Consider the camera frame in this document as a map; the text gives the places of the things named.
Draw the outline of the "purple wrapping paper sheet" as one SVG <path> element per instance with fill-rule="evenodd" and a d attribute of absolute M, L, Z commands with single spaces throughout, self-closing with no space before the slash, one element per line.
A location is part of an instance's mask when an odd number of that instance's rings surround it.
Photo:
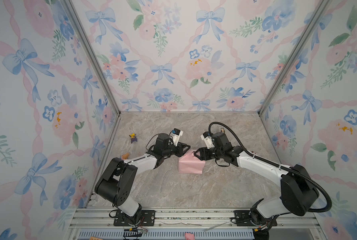
<path fill-rule="evenodd" d="M 193 150 L 188 151 L 178 160 L 178 172 L 180 174 L 199 174 L 203 173 L 205 161 L 199 160 L 194 156 Z"/>

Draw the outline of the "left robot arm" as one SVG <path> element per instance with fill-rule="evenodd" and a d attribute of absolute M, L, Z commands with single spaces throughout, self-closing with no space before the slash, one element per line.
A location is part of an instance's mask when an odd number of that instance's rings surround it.
<path fill-rule="evenodd" d="M 140 157 L 122 160 L 113 158 L 98 179 L 94 192 L 117 208 L 115 218 L 121 224 L 141 223 L 142 206 L 130 197 L 131 188 L 137 175 L 158 168 L 171 156 L 182 157 L 191 148 L 179 141 L 181 135 L 157 134 L 155 144 L 146 149 Z"/>

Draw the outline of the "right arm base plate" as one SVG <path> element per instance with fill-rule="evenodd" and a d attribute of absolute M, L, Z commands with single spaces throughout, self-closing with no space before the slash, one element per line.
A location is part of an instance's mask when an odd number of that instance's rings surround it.
<path fill-rule="evenodd" d="M 231 223 L 239 227 L 258 227 L 264 228 L 268 226 L 275 227 L 278 225 L 274 217 L 265 219 L 258 213 L 252 213 L 250 210 L 236 210 L 234 217 L 231 218 Z"/>

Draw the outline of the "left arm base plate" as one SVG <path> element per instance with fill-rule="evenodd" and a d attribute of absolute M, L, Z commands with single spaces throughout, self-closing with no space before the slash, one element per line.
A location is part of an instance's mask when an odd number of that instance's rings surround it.
<path fill-rule="evenodd" d="M 113 216 L 113 225 L 115 227 L 153 227 L 155 213 L 154 210 L 141 210 L 131 217 L 123 211 L 117 210 Z"/>

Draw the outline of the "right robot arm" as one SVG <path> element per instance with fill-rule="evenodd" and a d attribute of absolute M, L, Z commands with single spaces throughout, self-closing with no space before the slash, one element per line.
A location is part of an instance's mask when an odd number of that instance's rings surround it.
<path fill-rule="evenodd" d="M 223 132 L 213 135 L 205 132 L 201 139 L 206 145 L 194 153 L 201 161 L 223 159 L 230 165 L 259 174 L 280 187 L 279 196 L 258 200 L 251 207 L 248 219 L 253 225 L 262 226 L 270 218 L 288 213 L 304 216 L 319 198 L 317 187 L 306 180 L 309 175 L 304 167 L 264 161 L 254 152 L 233 146 Z"/>

